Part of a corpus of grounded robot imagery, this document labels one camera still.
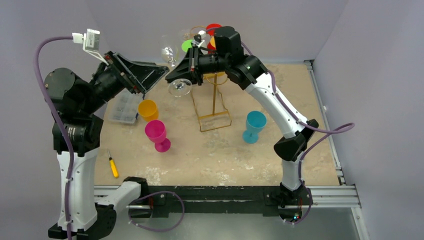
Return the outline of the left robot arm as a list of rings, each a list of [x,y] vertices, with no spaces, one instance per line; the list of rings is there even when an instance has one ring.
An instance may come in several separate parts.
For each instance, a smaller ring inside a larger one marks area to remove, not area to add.
[[[100,240],[114,229],[117,214],[131,202],[149,199],[141,177],[127,177],[105,199],[95,201],[95,165],[103,119],[96,111],[123,90],[146,94],[169,72],[153,62],[131,61],[109,51],[91,81],[68,68],[57,68],[43,81],[55,119],[53,149],[61,170],[61,212],[48,230],[53,239]]]

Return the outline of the pink wine glass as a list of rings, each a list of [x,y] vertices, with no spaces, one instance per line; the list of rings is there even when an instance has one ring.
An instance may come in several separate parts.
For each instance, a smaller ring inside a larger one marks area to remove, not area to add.
[[[160,120],[148,122],[144,128],[148,139],[154,143],[154,148],[159,153],[165,153],[171,148],[171,141],[167,138],[167,129]]]

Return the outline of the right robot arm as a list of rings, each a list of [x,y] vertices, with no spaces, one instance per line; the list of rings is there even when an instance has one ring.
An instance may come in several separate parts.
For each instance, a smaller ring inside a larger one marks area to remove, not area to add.
[[[261,60],[244,52],[240,34],[232,26],[214,30],[215,51],[204,54],[193,45],[183,60],[165,77],[168,83],[186,79],[201,85],[204,74],[225,72],[228,79],[251,95],[270,115],[282,133],[274,145],[282,159],[282,200],[288,204],[300,198],[304,189],[301,155],[319,126],[315,119],[307,119],[284,97],[276,87],[274,75]]]

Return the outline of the blue wine glass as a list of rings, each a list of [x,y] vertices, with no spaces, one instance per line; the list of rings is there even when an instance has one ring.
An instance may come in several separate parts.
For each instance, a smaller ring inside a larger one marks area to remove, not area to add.
[[[267,125],[266,116],[260,111],[251,111],[246,117],[246,130],[242,134],[245,143],[255,144],[259,139],[259,133]]]

